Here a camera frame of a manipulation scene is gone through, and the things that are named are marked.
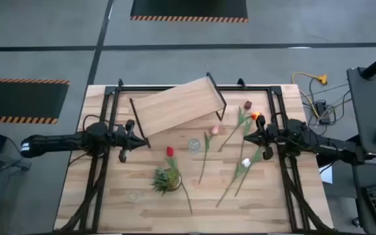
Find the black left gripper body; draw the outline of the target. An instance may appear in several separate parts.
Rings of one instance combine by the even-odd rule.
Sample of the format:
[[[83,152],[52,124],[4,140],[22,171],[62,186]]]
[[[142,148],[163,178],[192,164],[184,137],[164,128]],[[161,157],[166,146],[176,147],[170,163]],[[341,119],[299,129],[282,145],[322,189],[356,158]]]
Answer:
[[[126,124],[118,125],[116,131],[112,134],[112,146],[122,147],[118,159],[121,163],[127,160],[126,153],[132,151],[134,146],[133,140],[134,120],[129,119]]]

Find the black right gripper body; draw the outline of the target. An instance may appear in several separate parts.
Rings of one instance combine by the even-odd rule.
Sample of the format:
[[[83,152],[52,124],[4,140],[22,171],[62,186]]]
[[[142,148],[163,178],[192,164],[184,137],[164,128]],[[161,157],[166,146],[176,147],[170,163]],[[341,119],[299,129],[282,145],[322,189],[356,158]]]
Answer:
[[[262,114],[259,114],[256,120],[257,132],[258,132],[258,143],[259,146],[264,148],[262,154],[264,160],[269,160],[273,157],[274,152],[270,147],[271,143],[276,143],[278,133],[278,127],[275,123],[270,123],[265,126],[266,119]]]

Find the orange artificial tulip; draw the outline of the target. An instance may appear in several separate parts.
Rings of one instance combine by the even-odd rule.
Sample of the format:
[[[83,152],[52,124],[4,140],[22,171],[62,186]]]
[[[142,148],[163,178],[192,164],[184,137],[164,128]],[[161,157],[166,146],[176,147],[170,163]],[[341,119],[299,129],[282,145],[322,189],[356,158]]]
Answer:
[[[253,112],[246,120],[245,120],[245,128],[243,130],[243,135],[247,136],[249,134],[249,131],[251,130],[251,126],[254,121],[257,120],[258,116],[260,115],[260,112]],[[244,172],[246,169],[246,166],[243,165],[243,149],[245,145],[245,140],[242,140],[241,143],[241,149],[240,149],[240,156],[239,156],[239,167],[240,172]]]

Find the white artificial tulip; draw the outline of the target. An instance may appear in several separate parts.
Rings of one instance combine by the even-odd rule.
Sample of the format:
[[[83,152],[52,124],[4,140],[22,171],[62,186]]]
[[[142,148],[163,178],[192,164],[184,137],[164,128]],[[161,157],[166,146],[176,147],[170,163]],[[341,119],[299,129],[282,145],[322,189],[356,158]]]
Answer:
[[[236,163],[236,167],[235,167],[235,170],[234,170],[234,173],[233,173],[233,177],[232,179],[230,180],[230,183],[228,185],[228,187],[225,189],[223,195],[221,196],[221,198],[219,199],[218,203],[216,204],[216,208],[219,207],[220,203],[223,201],[224,197],[226,196],[226,194],[228,193],[229,189],[231,188],[232,184],[234,183],[234,181],[239,177],[241,176],[243,173],[246,172],[246,170],[249,168],[251,164],[251,161],[249,158],[246,158],[246,159],[243,159],[243,160],[240,160]]]

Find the maroon artificial tulip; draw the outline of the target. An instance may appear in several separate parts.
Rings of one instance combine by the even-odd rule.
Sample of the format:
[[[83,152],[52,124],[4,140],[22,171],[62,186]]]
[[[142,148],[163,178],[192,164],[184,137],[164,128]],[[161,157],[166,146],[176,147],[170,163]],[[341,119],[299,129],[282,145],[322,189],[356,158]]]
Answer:
[[[222,151],[223,150],[223,147],[228,142],[228,140],[231,138],[231,136],[237,131],[237,129],[243,123],[245,123],[250,118],[250,114],[247,111],[251,109],[251,106],[252,106],[252,102],[251,101],[246,101],[244,103],[244,105],[243,105],[243,108],[241,108],[240,106],[238,107],[238,120],[237,120],[237,124],[236,124],[235,128],[233,129],[233,131],[229,134],[228,138],[222,143],[222,145],[218,149],[218,151]]]

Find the wooden shelf with black legs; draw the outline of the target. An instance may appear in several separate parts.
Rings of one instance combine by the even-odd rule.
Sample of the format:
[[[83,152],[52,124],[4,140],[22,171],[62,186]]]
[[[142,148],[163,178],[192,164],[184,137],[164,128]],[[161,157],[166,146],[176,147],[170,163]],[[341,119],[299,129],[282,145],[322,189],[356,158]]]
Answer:
[[[221,121],[227,102],[212,75],[149,95],[129,99],[140,134],[147,146],[149,137],[214,113]]]

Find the red artificial tulip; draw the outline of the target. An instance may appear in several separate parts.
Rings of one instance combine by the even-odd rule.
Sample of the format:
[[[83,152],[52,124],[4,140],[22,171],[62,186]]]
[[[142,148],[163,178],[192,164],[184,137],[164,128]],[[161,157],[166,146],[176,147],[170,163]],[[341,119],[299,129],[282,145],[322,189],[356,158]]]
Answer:
[[[169,190],[175,190],[179,186],[182,186],[185,196],[187,197],[187,203],[189,205],[189,211],[190,214],[193,215],[193,209],[191,205],[191,199],[189,197],[189,193],[187,192],[187,189],[185,188],[182,180],[181,180],[181,173],[178,168],[178,162],[174,156],[174,149],[172,147],[166,148],[166,161],[169,165],[169,171],[167,172],[167,178],[168,178],[168,189]]]

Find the pink artificial tulip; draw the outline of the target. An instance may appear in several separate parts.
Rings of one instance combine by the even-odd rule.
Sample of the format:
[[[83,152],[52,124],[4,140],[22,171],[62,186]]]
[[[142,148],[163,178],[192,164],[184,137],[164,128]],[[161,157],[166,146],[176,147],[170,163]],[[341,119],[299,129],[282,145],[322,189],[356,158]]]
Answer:
[[[203,162],[202,162],[202,171],[201,171],[198,183],[201,183],[203,175],[204,175],[207,154],[208,154],[208,151],[210,149],[210,142],[211,142],[212,138],[214,136],[216,136],[218,133],[219,133],[219,126],[218,125],[214,126],[208,134],[204,133],[204,145],[205,145],[205,147],[204,147],[204,158],[203,158]]]

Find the succulent plants in black bowl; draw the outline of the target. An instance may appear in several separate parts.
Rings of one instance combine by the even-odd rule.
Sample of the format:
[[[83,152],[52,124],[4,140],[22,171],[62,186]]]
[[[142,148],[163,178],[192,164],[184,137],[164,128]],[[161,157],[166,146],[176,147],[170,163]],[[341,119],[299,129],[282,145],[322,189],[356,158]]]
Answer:
[[[156,193],[169,193],[176,191],[182,185],[182,177],[177,168],[156,168],[151,186]]]

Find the ribbed clear glass vase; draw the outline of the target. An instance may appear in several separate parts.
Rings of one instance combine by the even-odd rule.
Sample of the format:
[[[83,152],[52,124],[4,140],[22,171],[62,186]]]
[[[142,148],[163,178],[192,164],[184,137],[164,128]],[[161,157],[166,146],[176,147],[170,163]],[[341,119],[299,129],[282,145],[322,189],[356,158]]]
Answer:
[[[189,141],[188,141],[188,150],[191,153],[198,153],[200,151],[200,146],[201,146],[201,143],[200,143],[199,139],[197,139],[197,138],[191,138],[191,139],[189,139]]]

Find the white paper sheet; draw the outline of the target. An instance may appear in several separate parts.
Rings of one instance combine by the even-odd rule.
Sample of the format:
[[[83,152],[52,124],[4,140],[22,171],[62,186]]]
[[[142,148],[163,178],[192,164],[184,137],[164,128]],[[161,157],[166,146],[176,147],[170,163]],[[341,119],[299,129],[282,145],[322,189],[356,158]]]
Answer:
[[[332,163],[319,168],[321,180],[323,183],[333,184]]]

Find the dark grey desk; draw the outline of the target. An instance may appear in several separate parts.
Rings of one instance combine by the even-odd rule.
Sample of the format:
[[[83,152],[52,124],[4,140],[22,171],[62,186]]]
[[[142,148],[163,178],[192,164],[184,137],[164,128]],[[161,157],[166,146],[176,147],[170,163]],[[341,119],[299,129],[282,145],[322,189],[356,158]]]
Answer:
[[[347,78],[358,127],[364,160],[376,157],[376,75],[365,80],[358,69],[348,69]],[[352,168],[357,194],[358,218],[367,235],[376,235],[376,220],[371,214],[363,188],[376,185],[376,165],[362,164]]]

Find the black mat with hazard stripes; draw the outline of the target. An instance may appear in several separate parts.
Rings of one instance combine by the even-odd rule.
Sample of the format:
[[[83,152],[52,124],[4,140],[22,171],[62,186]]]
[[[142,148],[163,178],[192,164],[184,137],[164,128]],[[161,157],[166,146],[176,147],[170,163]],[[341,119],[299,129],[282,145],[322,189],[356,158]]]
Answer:
[[[56,124],[69,84],[68,80],[0,78],[0,123]]]

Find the black mat with hazard stripe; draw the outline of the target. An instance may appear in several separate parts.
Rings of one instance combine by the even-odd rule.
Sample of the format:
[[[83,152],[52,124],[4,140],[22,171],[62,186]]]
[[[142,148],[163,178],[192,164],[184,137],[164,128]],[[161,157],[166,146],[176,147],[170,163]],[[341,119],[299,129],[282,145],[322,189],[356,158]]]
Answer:
[[[249,21],[246,0],[133,0],[130,19],[237,24]]]

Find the black aluminium table frame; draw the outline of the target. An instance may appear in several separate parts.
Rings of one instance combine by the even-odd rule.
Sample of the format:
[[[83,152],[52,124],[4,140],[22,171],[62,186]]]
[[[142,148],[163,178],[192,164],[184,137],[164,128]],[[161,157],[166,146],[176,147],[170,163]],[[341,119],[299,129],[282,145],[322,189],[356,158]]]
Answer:
[[[150,136],[149,149],[128,154],[125,163],[112,150],[108,163],[97,232],[109,234],[240,234],[283,233],[293,227],[302,228],[303,217],[293,196],[287,196],[279,157],[255,163],[235,197],[242,177],[234,181],[228,193],[216,204],[228,187],[240,156],[243,128],[239,127],[223,147],[237,124],[238,107],[252,102],[252,111],[270,119],[273,112],[287,109],[290,118],[304,119],[304,109],[296,85],[223,86],[221,94],[227,102],[223,119],[215,114],[200,117]],[[198,183],[204,158],[204,133],[218,125],[219,133],[210,142],[206,166]],[[191,138],[200,140],[198,153],[188,150]],[[151,186],[155,169],[164,166],[166,148],[172,147],[182,174],[182,180],[193,209],[190,214],[182,187],[164,195]],[[136,202],[126,199],[127,191],[138,191]],[[290,221],[287,208],[294,203],[295,222]]]

